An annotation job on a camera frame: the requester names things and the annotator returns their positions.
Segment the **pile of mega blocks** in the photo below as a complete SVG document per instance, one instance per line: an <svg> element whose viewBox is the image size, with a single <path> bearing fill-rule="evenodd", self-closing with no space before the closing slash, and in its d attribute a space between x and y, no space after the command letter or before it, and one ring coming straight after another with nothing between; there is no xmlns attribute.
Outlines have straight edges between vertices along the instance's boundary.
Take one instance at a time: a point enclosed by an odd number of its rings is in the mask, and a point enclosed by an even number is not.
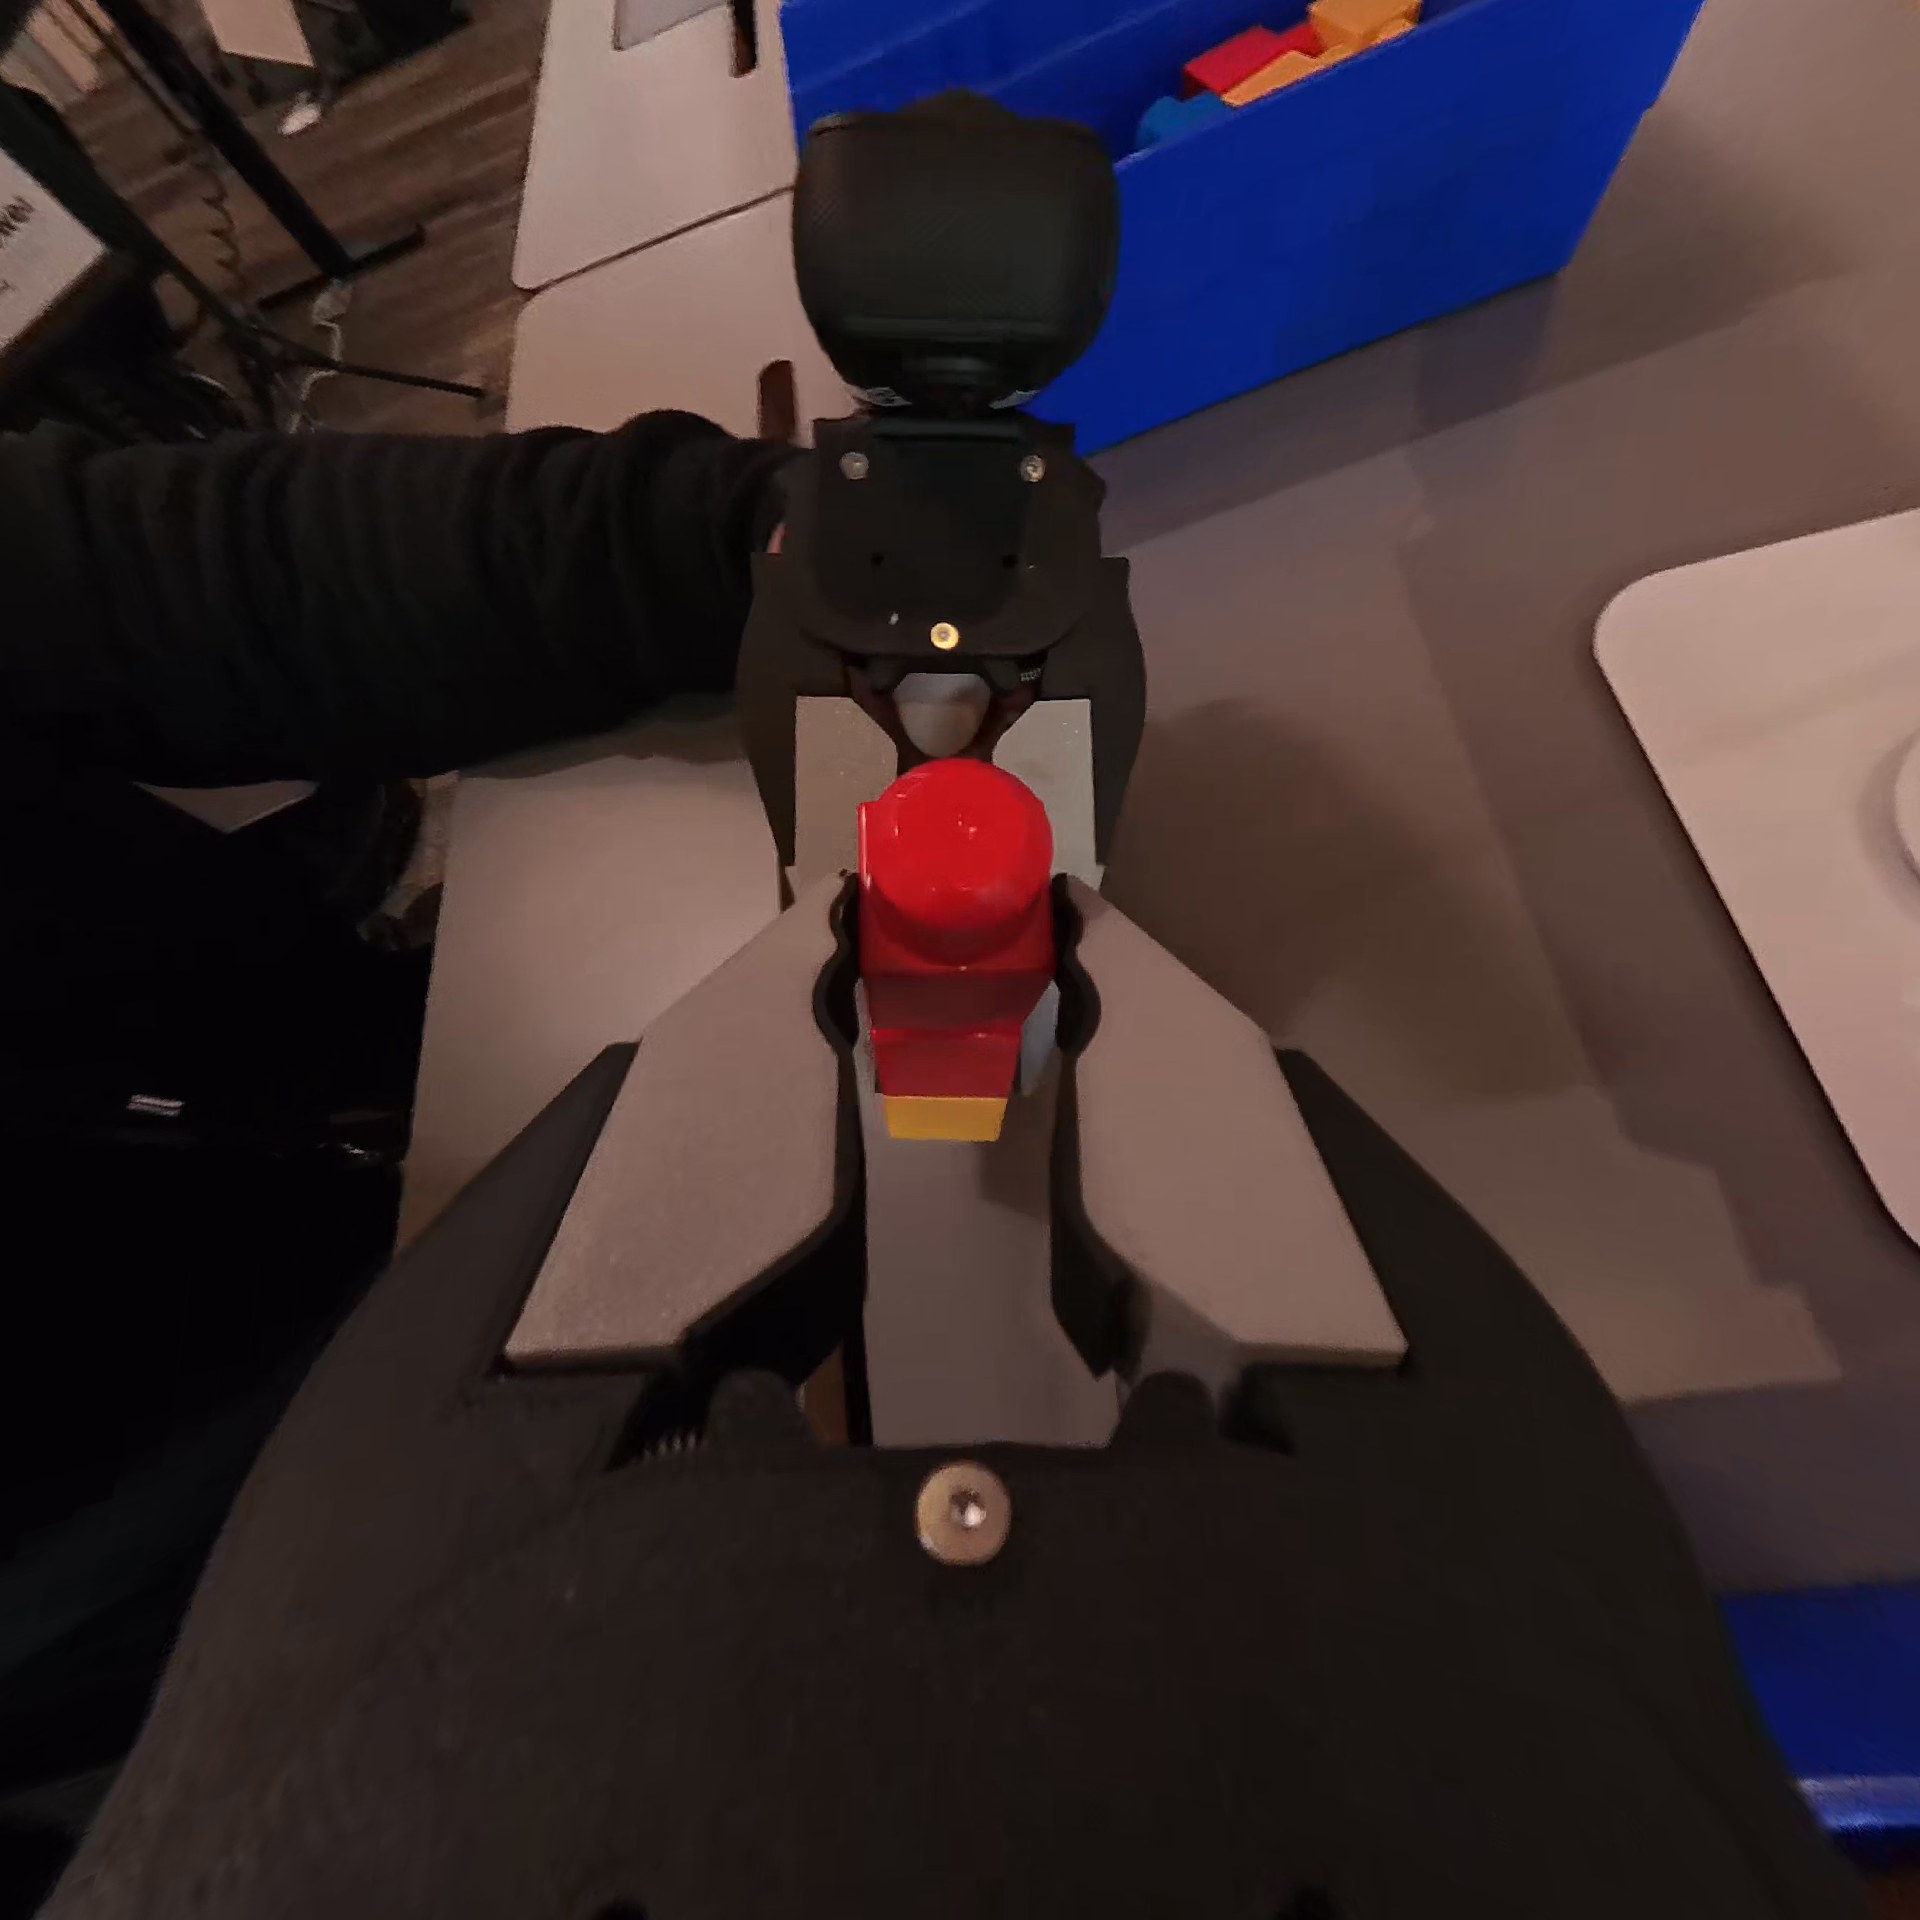
<svg viewBox="0 0 1920 1920"><path fill-rule="evenodd" d="M1284 29L1256 23L1193 55L1170 94L1136 121L1136 152L1186 136L1231 112L1415 31L1424 1L1311 1Z"/></svg>

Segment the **person's left forearm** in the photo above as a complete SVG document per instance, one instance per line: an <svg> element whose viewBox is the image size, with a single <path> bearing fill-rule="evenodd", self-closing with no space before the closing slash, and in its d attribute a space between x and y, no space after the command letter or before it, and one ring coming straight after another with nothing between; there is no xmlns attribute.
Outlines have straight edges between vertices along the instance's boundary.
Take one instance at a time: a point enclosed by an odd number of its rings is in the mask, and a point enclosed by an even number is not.
<svg viewBox="0 0 1920 1920"><path fill-rule="evenodd" d="M145 784L433 777L731 689L791 445L5 436L5 745Z"/></svg>

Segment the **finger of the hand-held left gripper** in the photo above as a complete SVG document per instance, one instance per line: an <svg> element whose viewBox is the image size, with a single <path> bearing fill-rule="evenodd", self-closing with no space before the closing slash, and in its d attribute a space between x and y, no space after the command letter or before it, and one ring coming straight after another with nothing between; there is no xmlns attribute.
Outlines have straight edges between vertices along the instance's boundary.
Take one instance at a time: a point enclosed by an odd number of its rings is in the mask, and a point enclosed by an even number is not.
<svg viewBox="0 0 1920 1920"><path fill-rule="evenodd" d="M796 702L796 862L791 952L821 974L834 957L832 910L858 875L858 811L898 772L897 743L849 694Z"/></svg>
<svg viewBox="0 0 1920 1920"><path fill-rule="evenodd" d="M1051 871L1098 887L1091 702L1035 702L997 743L997 766L1024 782L1047 811ZM1024 1020L1015 1089L1035 1092L1057 1046L1059 984L1047 984Z"/></svg>

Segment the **person's black clothed torso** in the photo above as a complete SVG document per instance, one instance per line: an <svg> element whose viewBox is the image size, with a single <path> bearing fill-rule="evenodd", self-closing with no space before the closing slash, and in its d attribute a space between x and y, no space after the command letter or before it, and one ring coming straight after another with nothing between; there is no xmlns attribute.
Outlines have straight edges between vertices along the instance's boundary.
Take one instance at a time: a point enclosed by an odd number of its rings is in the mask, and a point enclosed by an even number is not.
<svg viewBox="0 0 1920 1920"><path fill-rule="evenodd" d="M408 782L225 829L5 779L5 1797L115 1763L307 1365L393 1247Z"/></svg>

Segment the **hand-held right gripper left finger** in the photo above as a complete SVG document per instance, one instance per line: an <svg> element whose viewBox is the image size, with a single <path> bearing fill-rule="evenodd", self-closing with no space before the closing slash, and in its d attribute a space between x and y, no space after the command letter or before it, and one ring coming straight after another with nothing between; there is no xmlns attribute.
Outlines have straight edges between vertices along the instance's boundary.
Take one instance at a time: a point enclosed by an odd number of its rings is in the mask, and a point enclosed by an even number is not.
<svg viewBox="0 0 1920 1920"><path fill-rule="evenodd" d="M849 877L817 880L643 1030L505 1347L688 1360L858 1224Z"/></svg>

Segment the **blue plastic bin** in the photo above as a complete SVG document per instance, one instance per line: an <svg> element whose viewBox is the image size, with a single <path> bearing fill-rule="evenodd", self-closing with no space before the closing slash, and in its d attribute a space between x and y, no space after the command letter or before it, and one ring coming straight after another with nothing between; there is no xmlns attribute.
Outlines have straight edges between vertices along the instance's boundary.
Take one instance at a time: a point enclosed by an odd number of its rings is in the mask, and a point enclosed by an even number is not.
<svg viewBox="0 0 1920 1920"><path fill-rule="evenodd" d="M1423 5L1408 36L1146 145L1186 64L1305 5L783 5L799 136L970 89L1091 128L1120 270L1041 417L1104 451L1562 272L1696 1Z"/></svg>
<svg viewBox="0 0 1920 1920"><path fill-rule="evenodd" d="M1872 1915L1917 1915L1917 1583L1719 1599L1747 1684Z"/></svg>

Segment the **black tripod stand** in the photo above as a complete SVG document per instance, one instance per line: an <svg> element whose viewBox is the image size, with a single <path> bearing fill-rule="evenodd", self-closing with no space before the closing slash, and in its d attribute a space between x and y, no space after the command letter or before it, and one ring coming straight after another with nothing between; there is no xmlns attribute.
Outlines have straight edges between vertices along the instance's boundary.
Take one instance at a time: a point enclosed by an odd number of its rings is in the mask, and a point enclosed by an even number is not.
<svg viewBox="0 0 1920 1920"><path fill-rule="evenodd" d="M205 272L185 259L108 182L93 188L88 223L115 256L116 292L97 321L63 351L32 365L3 365L5 428L63 421L97 424L112 440L205 440L229 424L314 424L314 390L328 376L484 399L483 388L431 374L357 365L344 357L340 321L349 280L418 252L425 232L349 246L305 200L255 139L226 95L146 5L93 6L105 49L177 133L181 159L201 168L218 217L218 259ZM269 324L241 280L226 184L237 181L296 241L311 273L269 303L314 296L322 347Z"/></svg>

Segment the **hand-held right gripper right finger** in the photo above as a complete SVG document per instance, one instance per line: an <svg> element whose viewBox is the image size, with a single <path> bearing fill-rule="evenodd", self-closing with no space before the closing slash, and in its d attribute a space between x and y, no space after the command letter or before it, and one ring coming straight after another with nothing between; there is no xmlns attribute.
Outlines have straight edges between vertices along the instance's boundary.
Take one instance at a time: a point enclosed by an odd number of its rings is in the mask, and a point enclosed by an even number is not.
<svg viewBox="0 0 1920 1920"><path fill-rule="evenodd" d="M1055 885L1051 1310L1092 1375L1405 1356L1257 1021L1077 877Z"/></svg>

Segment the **black framed sign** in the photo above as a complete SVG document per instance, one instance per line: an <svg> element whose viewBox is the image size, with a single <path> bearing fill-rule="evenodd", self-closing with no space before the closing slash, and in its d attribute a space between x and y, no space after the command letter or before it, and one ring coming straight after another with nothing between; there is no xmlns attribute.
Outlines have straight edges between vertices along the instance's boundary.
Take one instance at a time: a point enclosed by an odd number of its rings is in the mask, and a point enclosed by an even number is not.
<svg viewBox="0 0 1920 1920"><path fill-rule="evenodd" d="M3 83L3 353L63 351L116 292L115 256L90 227L91 158L37 92Z"/></svg>

